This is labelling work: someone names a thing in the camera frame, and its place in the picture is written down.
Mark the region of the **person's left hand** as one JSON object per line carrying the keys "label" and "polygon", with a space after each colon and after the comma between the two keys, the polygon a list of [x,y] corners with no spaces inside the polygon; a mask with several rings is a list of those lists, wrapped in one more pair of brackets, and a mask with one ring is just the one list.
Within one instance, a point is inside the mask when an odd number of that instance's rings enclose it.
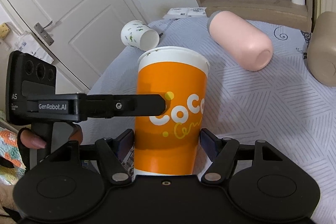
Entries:
{"label": "person's left hand", "polygon": [[[78,124],[71,126],[72,132],[70,133],[68,140],[76,140],[79,143],[83,141],[83,132]],[[24,127],[19,130],[17,146],[18,148],[28,149],[43,149],[46,148],[46,141],[39,137],[32,129]]]}

